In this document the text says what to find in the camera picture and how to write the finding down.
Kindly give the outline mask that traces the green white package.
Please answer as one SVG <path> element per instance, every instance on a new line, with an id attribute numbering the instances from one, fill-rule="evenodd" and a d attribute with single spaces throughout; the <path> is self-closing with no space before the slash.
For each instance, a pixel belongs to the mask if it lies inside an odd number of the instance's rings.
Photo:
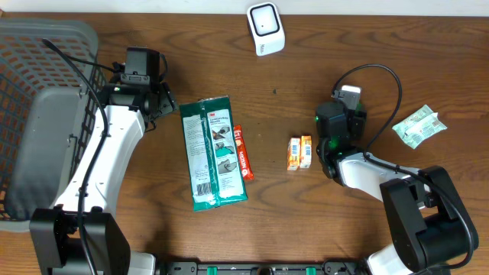
<path id="1" fill-rule="evenodd" d="M 229 97 L 182 104 L 180 116 L 193 210 L 246 201 Z"/>

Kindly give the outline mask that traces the mint green snack packet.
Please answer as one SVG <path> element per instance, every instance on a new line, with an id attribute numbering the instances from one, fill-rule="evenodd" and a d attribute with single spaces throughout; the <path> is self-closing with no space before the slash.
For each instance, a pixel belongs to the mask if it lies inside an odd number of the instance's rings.
<path id="1" fill-rule="evenodd" d="M 394 125 L 392 129 L 404 144 L 416 149 L 424 140 L 447 129 L 438 119 L 438 114 L 428 105 L 424 105 L 409 117 Z"/>

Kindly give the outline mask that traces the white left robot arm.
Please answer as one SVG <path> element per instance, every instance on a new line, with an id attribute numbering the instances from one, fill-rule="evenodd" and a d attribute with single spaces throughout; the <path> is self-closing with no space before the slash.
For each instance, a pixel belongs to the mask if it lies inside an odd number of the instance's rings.
<path id="1" fill-rule="evenodd" d="M 164 78 L 162 53 L 129 47 L 126 61 L 101 89 L 89 91 L 95 125 L 79 166 L 48 209 L 36 209 L 29 229 L 43 274 L 156 274 L 153 254 L 133 251 L 115 220 L 128 162 L 156 120 L 178 109 Z"/>

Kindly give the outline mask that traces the orange small box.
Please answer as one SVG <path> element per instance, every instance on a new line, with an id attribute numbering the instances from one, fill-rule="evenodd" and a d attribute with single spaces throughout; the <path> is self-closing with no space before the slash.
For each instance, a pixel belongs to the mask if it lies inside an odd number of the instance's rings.
<path id="1" fill-rule="evenodd" d="M 300 168 L 307 169 L 312 163 L 312 137 L 303 135 L 300 138 Z"/>
<path id="2" fill-rule="evenodd" d="M 287 147 L 287 169 L 295 171 L 300 166 L 300 138 L 292 137 Z"/>

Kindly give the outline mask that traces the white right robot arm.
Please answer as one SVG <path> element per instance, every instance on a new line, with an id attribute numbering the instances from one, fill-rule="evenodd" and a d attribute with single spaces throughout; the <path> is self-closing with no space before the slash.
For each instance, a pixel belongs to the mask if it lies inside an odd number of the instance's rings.
<path id="1" fill-rule="evenodd" d="M 392 243 L 356 272 L 448 274 L 468 264 L 478 233 L 448 172 L 396 166 L 356 147 L 365 121 L 364 110 L 339 101 L 316 109 L 316 152 L 325 175 L 384 204 Z"/>

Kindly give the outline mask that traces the red stick sachet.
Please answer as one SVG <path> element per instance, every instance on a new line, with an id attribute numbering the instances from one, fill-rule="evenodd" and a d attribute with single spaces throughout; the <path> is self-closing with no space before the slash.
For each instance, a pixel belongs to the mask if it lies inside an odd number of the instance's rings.
<path id="1" fill-rule="evenodd" d="M 238 161 L 240 164 L 241 175 L 244 180 L 253 180 L 254 174 L 251 170 L 248 152 L 243 139 L 242 128 L 240 125 L 234 126 L 235 143 L 238 151 Z"/>

